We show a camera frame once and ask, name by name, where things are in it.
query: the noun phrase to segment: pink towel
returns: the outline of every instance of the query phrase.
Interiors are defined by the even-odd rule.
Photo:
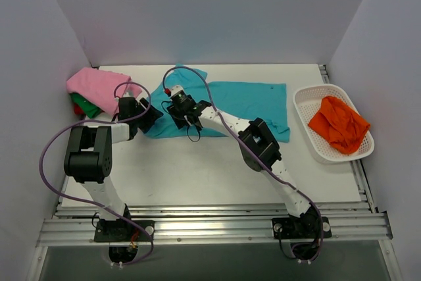
[[[118,84],[131,80],[127,75],[84,67],[67,80],[66,87],[68,93],[77,92],[102,111],[115,115],[118,101],[114,98],[114,89]],[[122,97],[126,92],[136,98],[142,89],[135,85],[123,85],[117,89],[116,94]]]

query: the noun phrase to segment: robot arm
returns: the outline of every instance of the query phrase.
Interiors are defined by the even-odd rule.
[[[194,102],[190,95],[184,93],[181,86],[174,86],[169,89],[169,97],[172,104],[167,109],[178,128],[186,125],[195,126],[198,130],[212,128],[227,136],[232,136],[209,102]],[[249,121],[224,111],[218,112],[224,117],[228,127],[280,180],[289,182],[296,187],[294,179],[282,160],[279,151],[280,146],[262,119],[257,118],[254,121]],[[240,147],[240,149],[247,166],[255,171],[262,172],[271,181],[291,216],[299,218],[308,211],[310,203],[302,195],[288,185],[281,184],[273,179],[244,148]]]
[[[139,115],[147,106],[148,102],[143,98],[140,102],[133,97],[120,98],[118,119],[124,120]],[[92,200],[119,215],[129,217],[128,208],[119,198],[109,176],[112,167],[112,144],[132,140],[137,134],[137,129],[146,133],[162,115],[151,106],[141,118],[128,123],[72,128],[64,159],[64,171],[89,192]],[[107,221],[118,220],[104,209],[99,208],[98,213],[104,225]]]

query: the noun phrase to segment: plastic laundry basket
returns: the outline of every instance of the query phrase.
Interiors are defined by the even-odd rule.
[[[308,136],[306,139],[314,159],[320,163],[334,164],[369,156],[374,150],[374,140],[370,131],[365,135],[358,151],[350,155],[345,155],[334,149],[325,139],[309,128],[308,124],[320,109],[322,99],[328,95],[341,99],[350,108],[358,112],[347,93],[342,88],[331,84],[301,88],[294,93],[293,97],[295,109],[303,123],[302,127]]]

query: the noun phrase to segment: white table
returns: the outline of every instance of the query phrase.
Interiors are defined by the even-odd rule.
[[[322,165],[306,145],[293,107],[293,92],[322,84],[316,64],[189,65],[208,72],[207,81],[287,84],[289,143],[280,143],[282,158],[298,187],[315,202],[360,201],[350,163]],[[150,92],[161,84],[170,66],[103,66],[143,84]],[[100,119],[110,119],[101,115]],[[244,205],[282,202],[269,181],[243,162],[231,138],[186,137],[153,140],[141,132],[134,140],[113,145],[111,177],[119,196],[129,206]],[[66,194],[89,199],[87,191],[69,178]],[[63,199],[62,208],[83,203]]]

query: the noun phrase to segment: orange garment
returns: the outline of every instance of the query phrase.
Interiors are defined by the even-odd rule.
[[[309,126],[333,148],[343,154],[352,154],[360,147],[370,123],[342,100],[327,96]]]

